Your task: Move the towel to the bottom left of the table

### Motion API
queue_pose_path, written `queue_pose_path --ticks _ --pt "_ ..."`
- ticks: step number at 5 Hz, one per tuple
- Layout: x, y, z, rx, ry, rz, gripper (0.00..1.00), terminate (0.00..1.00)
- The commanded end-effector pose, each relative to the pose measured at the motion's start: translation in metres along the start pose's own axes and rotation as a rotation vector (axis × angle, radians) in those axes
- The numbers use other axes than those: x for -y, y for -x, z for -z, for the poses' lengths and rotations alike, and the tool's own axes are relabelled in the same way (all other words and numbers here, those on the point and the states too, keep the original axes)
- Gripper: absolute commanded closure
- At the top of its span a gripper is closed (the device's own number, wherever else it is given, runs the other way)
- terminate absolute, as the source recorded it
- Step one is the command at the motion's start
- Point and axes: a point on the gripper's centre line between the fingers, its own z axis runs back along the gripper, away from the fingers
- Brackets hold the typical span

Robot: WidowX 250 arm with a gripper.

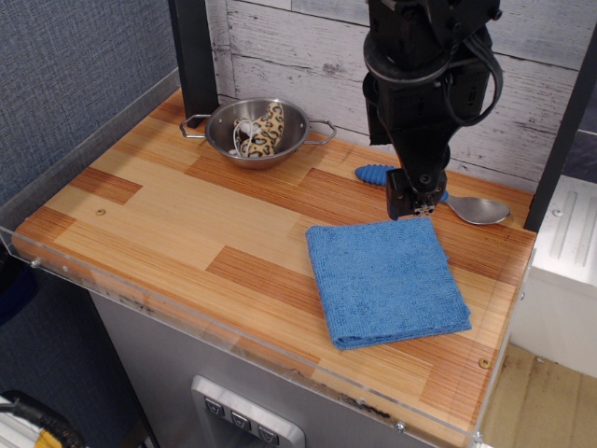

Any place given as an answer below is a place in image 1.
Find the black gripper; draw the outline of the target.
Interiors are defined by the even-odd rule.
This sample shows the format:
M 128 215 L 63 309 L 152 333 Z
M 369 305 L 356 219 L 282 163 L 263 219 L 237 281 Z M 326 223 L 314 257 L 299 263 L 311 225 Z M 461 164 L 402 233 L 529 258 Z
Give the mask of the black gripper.
M 453 135 L 443 90 L 435 81 L 402 86 L 367 74 L 366 108 L 370 143 L 393 145 L 404 169 L 386 172 L 388 216 L 431 216 L 444 197 L 438 189 Z

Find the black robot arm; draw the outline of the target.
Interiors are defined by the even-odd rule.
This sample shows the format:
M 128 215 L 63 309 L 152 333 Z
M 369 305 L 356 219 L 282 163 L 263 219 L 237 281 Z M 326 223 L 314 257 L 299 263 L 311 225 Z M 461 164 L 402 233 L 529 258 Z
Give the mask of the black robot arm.
M 369 139 L 400 161 L 385 178 L 388 215 L 435 211 L 447 187 L 450 141 L 493 111 L 503 70 L 487 29 L 497 1 L 371 1 L 363 81 Z

